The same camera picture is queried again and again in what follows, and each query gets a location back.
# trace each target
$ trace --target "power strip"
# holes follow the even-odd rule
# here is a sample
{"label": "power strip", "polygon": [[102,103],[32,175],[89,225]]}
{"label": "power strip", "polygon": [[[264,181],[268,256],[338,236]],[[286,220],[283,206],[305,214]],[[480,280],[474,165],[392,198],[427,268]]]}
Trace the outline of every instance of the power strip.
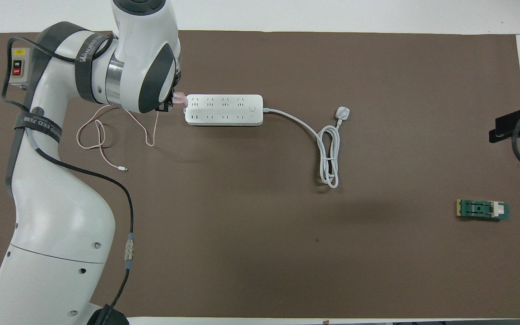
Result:
{"label": "power strip", "polygon": [[190,125],[258,126],[264,121],[260,95],[188,95],[184,117]]}

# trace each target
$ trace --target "brown table mat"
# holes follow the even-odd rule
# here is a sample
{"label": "brown table mat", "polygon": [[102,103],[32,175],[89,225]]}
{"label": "brown table mat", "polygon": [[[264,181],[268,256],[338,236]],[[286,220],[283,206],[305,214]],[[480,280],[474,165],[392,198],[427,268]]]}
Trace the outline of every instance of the brown table mat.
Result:
{"label": "brown table mat", "polygon": [[[0,87],[5,44],[0,34]],[[313,137],[289,119],[191,127],[163,113],[156,148],[110,111],[107,166],[74,135],[97,105],[68,109],[60,156],[130,190],[136,259],[127,316],[520,317],[520,164],[489,144],[520,109],[514,36],[181,31],[177,91],[260,94],[319,130],[340,128],[340,186],[320,185]],[[12,88],[10,96],[22,91]],[[5,170],[17,109],[0,102],[0,262],[13,232]],[[153,125],[154,113],[140,116]],[[84,133],[92,143],[95,130]],[[116,237],[93,302],[123,276],[119,189],[81,177],[114,210]],[[455,216],[455,200],[499,200],[510,220]]]}

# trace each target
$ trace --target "cable connector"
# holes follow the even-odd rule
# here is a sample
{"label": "cable connector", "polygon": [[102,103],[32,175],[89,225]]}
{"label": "cable connector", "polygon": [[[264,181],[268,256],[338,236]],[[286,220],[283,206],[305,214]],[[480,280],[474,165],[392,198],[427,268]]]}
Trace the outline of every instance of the cable connector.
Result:
{"label": "cable connector", "polygon": [[336,110],[336,118],[338,119],[338,122],[336,122],[336,127],[339,127],[340,124],[342,124],[342,121],[348,120],[348,116],[350,115],[350,110],[348,107],[338,107]]}
{"label": "cable connector", "polygon": [[134,233],[128,234],[128,241],[125,243],[125,269],[132,269],[134,260]]}

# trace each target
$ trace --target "power socket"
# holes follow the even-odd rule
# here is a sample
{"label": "power socket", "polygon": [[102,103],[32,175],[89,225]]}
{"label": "power socket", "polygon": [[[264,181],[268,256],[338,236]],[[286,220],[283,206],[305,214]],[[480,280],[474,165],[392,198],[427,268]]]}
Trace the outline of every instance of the power socket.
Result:
{"label": "power socket", "polygon": [[260,95],[188,95],[184,117],[190,125],[258,126],[264,121]]}

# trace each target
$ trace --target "white power cord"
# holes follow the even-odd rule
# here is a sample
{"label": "white power cord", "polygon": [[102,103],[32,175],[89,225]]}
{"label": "white power cord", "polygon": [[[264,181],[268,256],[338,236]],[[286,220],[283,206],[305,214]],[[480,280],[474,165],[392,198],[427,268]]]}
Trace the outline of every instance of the white power cord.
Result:
{"label": "white power cord", "polygon": [[[103,109],[109,107],[110,109],[108,110],[105,110],[103,113],[99,114],[100,111],[102,111]],[[116,166],[114,164],[111,163],[111,161],[109,161],[106,157],[106,154],[105,152],[103,151],[104,147],[103,147],[103,144],[105,143],[106,141],[106,130],[105,128],[103,127],[103,123],[99,120],[99,117],[105,113],[107,113],[108,111],[111,111],[112,109],[116,109],[117,107],[112,107],[110,105],[105,105],[103,107],[100,107],[96,112],[95,114],[93,114],[93,116],[91,117],[91,119],[89,119],[87,122],[85,122],[78,130],[78,133],[76,134],[76,141],[78,142],[78,145],[83,148],[83,149],[99,149],[99,153],[102,155],[102,158],[103,160],[106,161],[107,164],[109,164],[110,166],[112,166],[113,168],[117,168],[119,169],[120,171],[127,171],[128,169],[124,166]],[[128,113],[132,119],[134,119],[134,121],[136,121],[136,123],[139,124],[140,127],[143,128],[144,130],[144,133],[146,135],[146,144],[150,147],[153,147],[154,144],[155,144],[155,130],[156,130],[156,127],[158,126],[158,117],[159,117],[159,111],[156,113],[156,116],[155,116],[155,124],[153,125],[153,132],[152,132],[152,143],[149,142],[149,135],[148,135],[148,131],[146,129],[146,127],[140,123],[140,121],[138,121],[138,119],[132,114],[130,113],[130,111],[126,111],[124,109],[124,111],[126,113]],[[97,129],[97,144],[93,145],[93,146],[84,146],[83,144],[81,144],[81,140],[80,140],[80,136],[81,136],[81,132],[83,131],[83,129],[85,129],[85,127],[87,127],[90,123],[92,122],[95,122],[95,128]]]}
{"label": "white power cord", "polygon": [[[346,107],[339,107],[336,110],[336,118],[338,122],[336,123],[336,127],[332,125],[327,125],[320,132],[316,133],[314,129],[312,129],[308,124],[304,123],[300,119],[284,112],[279,111],[277,109],[264,108],[264,113],[277,113],[280,115],[284,115],[290,119],[295,120],[307,130],[312,132],[316,137],[316,144],[318,145],[318,149],[320,150],[320,179],[322,183],[330,186],[332,189],[336,189],[338,187],[338,152],[340,150],[340,134],[338,133],[338,129],[340,128],[340,124],[342,121],[348,119],[350,114],[350,110]],[[323,136],[324,133],[328,133],[332,138],[330,142],[330,155],[326,155],[326,147],[324,146]]]}

